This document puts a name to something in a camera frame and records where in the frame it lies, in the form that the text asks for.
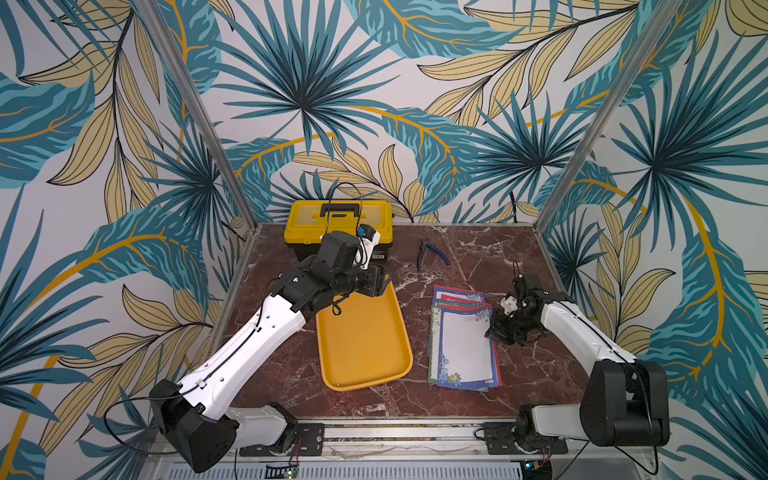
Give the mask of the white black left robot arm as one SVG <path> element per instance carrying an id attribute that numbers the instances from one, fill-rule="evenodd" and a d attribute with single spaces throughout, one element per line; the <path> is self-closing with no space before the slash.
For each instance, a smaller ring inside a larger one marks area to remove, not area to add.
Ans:
<path id="1" fill-rule="evenodd" d="M 293 447 L 297 421 L 286 409 L 268 404 L 245 414 L 232 402 L 317 313 L 338 308 L 353 293 L 385 293 L 390 273 L 370 263 L 380 238 L 367 224 L 352 234 L 325 234 L 318 252 L 279 275 L 256 313 L 209 359 L 179 382 L 163 380 L 152 388 L 159 432 L 194 472 L 211 469 L 233 449 L 260 446 L 280 454 Z"/>

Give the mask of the yellow plastic tray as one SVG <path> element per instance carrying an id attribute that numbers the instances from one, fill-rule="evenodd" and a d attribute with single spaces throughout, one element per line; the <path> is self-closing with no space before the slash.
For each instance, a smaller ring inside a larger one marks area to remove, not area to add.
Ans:
<path id="1" fill-rule="evenodd" d="M 321 374 L 337 392 L 368 388 L 408 374 L 413 353 L 393 285 L 384 294 L 354 293 L 336 315 L 326 308 L 316 316 Z"/>

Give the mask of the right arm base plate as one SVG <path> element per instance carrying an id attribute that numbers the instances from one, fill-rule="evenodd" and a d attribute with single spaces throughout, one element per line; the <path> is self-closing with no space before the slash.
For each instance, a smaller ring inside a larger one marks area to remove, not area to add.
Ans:
<path id="1" fill-rule="evenodd" d="M 566 441 L 557 436 L 536 433 L 532 427 L 515 422 L 485 422 L 473 432 L 482 441 L 489 455 L 560 455 L 569 452 Z"/>

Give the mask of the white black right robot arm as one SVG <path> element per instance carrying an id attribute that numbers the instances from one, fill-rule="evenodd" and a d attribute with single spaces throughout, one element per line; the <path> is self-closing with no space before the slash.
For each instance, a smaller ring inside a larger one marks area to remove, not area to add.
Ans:
<path id="1" fill-rule="evenodd" d="M 525 405 L 512 437 L 524 451 L 560 440 L 599 447 L 661 447 L 671 436 L 667 375 L 619 346 L 560 291 L 537 276 L 518 275 L 513 292 L 494 310 L 490 340 L 523 346 L 554 335 L 579 362 L 588 382 L 577 404 Z"/>

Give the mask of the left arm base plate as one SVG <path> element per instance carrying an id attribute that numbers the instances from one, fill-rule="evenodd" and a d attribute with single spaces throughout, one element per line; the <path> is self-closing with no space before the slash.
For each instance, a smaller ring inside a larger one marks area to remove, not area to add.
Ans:
<path id="1" fill-rule="evenodd" d="M 319 457 L 325 441 L 324 423 L 302 423 L 289 425 L 273 448 L 276 455 Z"/>

